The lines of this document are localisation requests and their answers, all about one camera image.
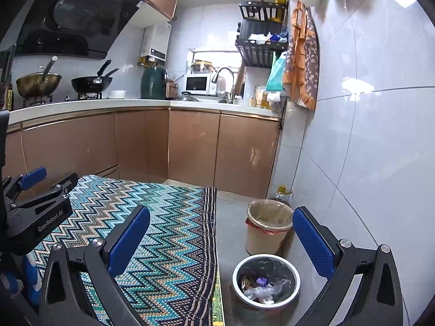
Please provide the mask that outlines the white rimmed black trash bin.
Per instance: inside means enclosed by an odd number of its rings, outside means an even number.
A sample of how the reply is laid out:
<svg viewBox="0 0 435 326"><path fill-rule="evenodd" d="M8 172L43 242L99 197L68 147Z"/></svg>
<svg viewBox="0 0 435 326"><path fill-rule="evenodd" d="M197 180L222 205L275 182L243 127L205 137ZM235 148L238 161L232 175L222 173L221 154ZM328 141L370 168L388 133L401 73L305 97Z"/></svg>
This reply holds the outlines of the white rimmed black trash bin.
<svg viewBox="0 0 435 326"><path fill-rule="evenodd" d="M297 299L301 278L288 260L278 255L256 254L246 257L234 268L231 288L242 307L276 313Z"/></svg>

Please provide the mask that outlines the brown kitchen base cabinets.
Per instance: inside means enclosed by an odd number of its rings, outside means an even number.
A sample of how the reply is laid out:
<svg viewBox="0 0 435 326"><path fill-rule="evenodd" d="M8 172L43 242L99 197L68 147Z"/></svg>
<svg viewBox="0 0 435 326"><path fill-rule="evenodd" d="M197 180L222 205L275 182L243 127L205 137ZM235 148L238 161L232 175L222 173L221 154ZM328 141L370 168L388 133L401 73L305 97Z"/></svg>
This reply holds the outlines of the brown kitchen base cabinets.
<svg viewBox="0 0 435 326"><path fill-rule="evenodd" d="M33 193L76 173L144 183L175 180L263 199L279 126L270 116L173 105L13 114L3 173L46 168L45 181Z"/></svg>

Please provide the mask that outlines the blue white sneaker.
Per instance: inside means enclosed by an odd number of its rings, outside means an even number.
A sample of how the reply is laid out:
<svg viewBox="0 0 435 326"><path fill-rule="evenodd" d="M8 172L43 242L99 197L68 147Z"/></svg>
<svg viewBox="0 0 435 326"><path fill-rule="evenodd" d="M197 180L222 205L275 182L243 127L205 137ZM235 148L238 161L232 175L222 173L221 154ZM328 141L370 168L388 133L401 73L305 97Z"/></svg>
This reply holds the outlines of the blue white sneaker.
<svg viewBox="0 0 435 326"><path fill-rule="evenodd" d="M12 298L16 298L23 290L29 304L39 306L42 280L32 252L22 257L22 273L19 277L11 268L1 267L1 283Z"/></svg>

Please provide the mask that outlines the beige plastic waste bin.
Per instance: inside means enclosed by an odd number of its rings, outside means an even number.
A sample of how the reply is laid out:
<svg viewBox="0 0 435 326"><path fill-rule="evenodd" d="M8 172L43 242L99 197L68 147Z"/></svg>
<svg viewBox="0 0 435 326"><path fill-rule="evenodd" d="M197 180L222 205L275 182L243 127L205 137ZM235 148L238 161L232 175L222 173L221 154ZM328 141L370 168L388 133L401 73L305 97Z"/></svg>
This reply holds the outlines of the beige plastic waste bin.
<svg viewBox="0 0 435 326"><path fill-rule="evenodd" d="M293 209L272 199L253 201L247 207L246 224L247 253L276 255L293 227Z"/></svg>

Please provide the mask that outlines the clear oil bottle yellow cap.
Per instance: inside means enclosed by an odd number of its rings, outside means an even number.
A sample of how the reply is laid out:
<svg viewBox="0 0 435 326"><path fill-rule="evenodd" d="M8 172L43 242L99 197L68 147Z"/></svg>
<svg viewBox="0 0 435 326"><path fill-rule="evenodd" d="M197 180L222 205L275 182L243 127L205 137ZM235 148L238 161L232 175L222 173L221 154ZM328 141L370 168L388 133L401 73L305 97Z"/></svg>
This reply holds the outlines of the clear oil bottle yellow cap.
<svg viewBox="0 0 435 326"><path fill-rule="evenodd" d="M286 186L279 186L276 192L270 197L270 199L281 202L291 207L293 201L293 191L288 190Z"/></svg>

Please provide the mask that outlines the brass coloured wok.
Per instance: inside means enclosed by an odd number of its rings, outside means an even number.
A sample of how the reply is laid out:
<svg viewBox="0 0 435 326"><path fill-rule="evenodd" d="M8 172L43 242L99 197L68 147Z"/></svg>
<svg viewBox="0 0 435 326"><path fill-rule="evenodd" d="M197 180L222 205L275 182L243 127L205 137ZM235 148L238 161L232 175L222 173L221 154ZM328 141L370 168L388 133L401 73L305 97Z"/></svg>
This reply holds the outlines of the brass coloured wok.
<svg viewBox="0 0 435 326"><path fill-rule="evenodd" d="M58 57L53 56L50 62L42 67L42 71L18 78L16 80L18 94L24 99L51 96L62 80L60 74L51 72L57 60Z"/></svg>

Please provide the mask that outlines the black frying pan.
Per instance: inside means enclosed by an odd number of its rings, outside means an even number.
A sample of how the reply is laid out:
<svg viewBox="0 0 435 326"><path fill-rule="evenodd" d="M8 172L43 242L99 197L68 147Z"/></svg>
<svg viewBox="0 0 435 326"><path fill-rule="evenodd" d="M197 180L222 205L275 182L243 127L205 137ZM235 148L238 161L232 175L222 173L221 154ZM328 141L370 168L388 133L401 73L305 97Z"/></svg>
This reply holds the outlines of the black frying pan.
<svg viewBox="0 0 435 326"><path fill-rule="evenodd" d="M107 74L103 74L110 64L111 60L107 60L98 70L96 76L72 79L72 87L77 93L78 100L102 99L102 93L113 80L112 75L119 71L119 68L115 68Z"/></svg>

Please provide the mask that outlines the zigzag patterned floor rug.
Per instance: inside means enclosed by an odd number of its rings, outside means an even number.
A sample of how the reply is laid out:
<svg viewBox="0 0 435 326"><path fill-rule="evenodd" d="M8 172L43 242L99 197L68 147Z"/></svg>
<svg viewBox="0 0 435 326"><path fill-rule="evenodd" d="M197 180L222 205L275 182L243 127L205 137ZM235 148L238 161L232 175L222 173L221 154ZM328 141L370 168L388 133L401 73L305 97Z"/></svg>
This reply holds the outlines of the zigzag patterned floor rug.
<svg viewBox="0 0 435 326"><path fill-rule="evenodd" d="M72 215L32 251L39 274L53 244L86 246L143 205L150 226L115 278L122 293L145 325L223 325L216 189L85 175L69 198Z"/></svg>

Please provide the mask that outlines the dark green kettle appliance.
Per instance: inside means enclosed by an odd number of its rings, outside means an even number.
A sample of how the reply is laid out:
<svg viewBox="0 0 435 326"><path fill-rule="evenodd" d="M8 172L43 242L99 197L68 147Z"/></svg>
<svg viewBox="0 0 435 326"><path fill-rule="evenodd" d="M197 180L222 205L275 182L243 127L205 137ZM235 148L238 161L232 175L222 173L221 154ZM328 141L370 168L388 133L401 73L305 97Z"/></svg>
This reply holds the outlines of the dark green kettle appliance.
<svg viewBox="0 0 435 326"><path fill-rule="evenodd" d="M162 67L146 68L142 75L140 94L142 99L165 100L167 70Z"/></svg>

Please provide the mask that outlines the black range hood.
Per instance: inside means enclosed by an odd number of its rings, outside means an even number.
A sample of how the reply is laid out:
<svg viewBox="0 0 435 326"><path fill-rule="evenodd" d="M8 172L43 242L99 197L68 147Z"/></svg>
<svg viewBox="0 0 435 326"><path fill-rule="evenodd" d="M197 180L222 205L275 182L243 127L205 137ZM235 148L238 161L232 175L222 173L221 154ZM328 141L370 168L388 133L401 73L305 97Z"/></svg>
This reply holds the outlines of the black range hood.
<svg viewBox="0 0 435 326"><path fill-rule="evenodd" d="M106 58L145 0L27 0L1 40L18 56Z"/></svg>

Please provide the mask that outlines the white water heater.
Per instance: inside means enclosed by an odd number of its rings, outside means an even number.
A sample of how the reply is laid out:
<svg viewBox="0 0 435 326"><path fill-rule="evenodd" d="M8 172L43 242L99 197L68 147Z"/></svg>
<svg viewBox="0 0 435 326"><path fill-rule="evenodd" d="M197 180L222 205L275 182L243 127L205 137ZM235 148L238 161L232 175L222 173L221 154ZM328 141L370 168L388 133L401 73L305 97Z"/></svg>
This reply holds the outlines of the white water heater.
<svg viewBox="0 0 435 326"><path fill-rule="evenodd" d="M145 28L142 41L141 57L153 57L166 62L172 26L168 22L161 22Z"/></svg>

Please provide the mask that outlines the teal plastic bag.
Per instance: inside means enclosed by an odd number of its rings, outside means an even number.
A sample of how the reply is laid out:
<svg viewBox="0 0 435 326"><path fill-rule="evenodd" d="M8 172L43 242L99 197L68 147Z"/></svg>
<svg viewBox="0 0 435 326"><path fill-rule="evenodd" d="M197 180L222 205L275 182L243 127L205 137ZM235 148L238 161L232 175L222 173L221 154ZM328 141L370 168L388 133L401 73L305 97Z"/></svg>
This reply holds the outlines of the teal plastic bag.
<svg viewBox="0 0 435 326"><path fill-rule="evenodd" d="M283 90L283 74L285 70L287 52L282 52L274 61L268 81L265 86L267 92L281 92Z"/></svg>

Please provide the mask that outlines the white microwave oven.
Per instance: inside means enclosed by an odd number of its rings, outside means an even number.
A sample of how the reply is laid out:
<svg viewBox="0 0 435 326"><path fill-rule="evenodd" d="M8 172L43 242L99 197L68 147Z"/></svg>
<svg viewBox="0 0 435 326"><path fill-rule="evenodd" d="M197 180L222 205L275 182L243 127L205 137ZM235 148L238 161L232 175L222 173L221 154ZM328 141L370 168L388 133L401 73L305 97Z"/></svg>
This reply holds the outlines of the white microwave oven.
<svg viewBox="0 0 435 326"><path fill-rule="evenodd" d="M216 83L213 83L212 73L186 74L184 76L184 90L192 94L203 96L216 95Z"/></svg>

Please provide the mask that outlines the chrome sink faucet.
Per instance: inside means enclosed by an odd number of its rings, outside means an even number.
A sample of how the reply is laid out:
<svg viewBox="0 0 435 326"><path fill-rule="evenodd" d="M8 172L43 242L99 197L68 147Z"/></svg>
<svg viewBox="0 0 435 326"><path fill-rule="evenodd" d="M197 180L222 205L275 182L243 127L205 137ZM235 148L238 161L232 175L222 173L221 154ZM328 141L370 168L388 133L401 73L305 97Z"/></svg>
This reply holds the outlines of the chrome sink faucet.
<svg viewBox="0 0 435 326"><path fill-rule="evenodd" d="M220 103L234 103L234 72L229 67L221 67L212 78L215 95Z"/></svg>

